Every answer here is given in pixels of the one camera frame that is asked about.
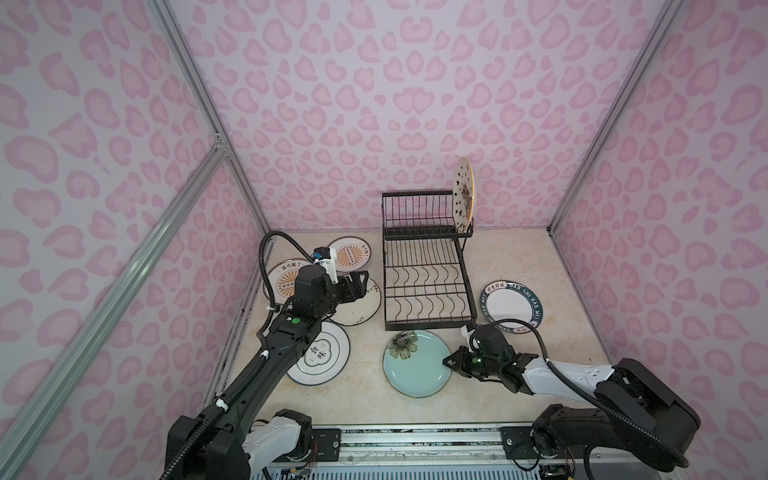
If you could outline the mint green flower plate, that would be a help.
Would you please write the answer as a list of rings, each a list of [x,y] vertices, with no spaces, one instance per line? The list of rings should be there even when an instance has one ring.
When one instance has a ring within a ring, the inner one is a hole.
[[[451,370],[443,364],[450,351],[437,335],[423,330],[403,331],[387,344],[382,367],[390,385],[411,398],[438,393]]]

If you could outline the white star cat plate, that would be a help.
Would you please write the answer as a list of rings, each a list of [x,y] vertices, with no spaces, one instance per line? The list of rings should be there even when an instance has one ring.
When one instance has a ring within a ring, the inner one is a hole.
[[[459,234],[466,233],[472,223],[475,205],[475,180],[471,163],[462,157],[455,170],[452,181],[451,212]]]

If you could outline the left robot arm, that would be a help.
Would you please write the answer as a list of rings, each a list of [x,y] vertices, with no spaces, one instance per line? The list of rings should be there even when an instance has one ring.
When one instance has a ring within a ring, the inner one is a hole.
[[[196,417],[181,416],[167,436],[162,479],[249,479],[257,468],[244,444],[261,407],[309,350],[322,323],[341,304],[367,293],[369,273],[332,280],[323,265],[299,270],[295,292],[270,322],[268,334],[232,384]]]

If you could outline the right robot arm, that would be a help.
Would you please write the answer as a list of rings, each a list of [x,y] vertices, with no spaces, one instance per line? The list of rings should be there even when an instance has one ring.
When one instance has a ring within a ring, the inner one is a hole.
[[[530,323],[539,347],[521,353],[500,324],[481,325],[443,364],[464,378],[499,383],[513,394],[547,395],[581,402],[581,407],[549,405],[531,424],[523,448],[538,459],[575,449],[585,464],[596,448],[620,450],[659,472],[685,469],[686,451],[701,426],[697,412],[641,362],[624,358],[615,365],[556,362]]]

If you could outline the cream plum blossom plate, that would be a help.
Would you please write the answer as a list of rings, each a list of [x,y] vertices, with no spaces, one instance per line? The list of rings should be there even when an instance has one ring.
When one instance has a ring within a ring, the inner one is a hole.
[[[352,303],[341,304],[337,307],[331,320],[345,327],[357,326],[370,320],[379,310],[382,294],[379,285],[370,278],[367,282],[366,294]]]

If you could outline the small orange sunburst plate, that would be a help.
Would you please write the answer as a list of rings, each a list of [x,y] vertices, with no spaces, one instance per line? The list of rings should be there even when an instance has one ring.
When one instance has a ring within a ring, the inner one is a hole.
[[[372,256],[370,244],[358,236],[339,237],[328,247],[335,251],[336,268],[343,273],[362,269]]]

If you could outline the large orange sunburst plate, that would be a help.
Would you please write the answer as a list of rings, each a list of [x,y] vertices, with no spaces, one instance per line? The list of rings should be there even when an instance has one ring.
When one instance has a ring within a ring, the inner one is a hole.
[[[289,297],[295,294],[295,280],[299,270],[307,265],[310,265],[310,262],[306,259],[293,258],[274,266],[268,271],[267,280],[264,282],[264,294],[267,294],[267,285],[270,285],[275,302],[284,304]]]

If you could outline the white plate black cloud outline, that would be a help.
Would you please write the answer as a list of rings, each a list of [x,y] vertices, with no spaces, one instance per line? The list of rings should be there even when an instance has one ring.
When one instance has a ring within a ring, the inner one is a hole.
[[[323,385],[342,372],[350,354],[351,343],[346,331],[332,322],[324,322],[321,332],[287,375],[299,385]]]

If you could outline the white plate dark green rim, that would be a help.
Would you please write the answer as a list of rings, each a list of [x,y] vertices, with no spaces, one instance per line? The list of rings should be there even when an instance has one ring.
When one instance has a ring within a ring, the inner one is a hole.
[[[543,321],[543,305],[536,293],[522,283],[496,280],[487,284],[480,294],[480,308],[489,323],[511,334],[525,334],[530,329],[504,319],[521,320],[538,328]]]

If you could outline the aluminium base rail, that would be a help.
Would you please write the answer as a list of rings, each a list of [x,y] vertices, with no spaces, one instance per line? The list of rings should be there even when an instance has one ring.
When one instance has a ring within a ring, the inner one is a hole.
[[[684,479],[628,452],[537,453],[524,423],[301,426],[258,422],[239,440],[201,444],[165,479]]]

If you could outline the aluminium frame diagonal strut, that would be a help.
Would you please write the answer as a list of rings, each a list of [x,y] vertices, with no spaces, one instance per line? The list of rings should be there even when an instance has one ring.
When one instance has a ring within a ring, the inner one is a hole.
[[[2,438],[3,479],[20,475],[227,155],[226,146],[209,151],[20,411]]]

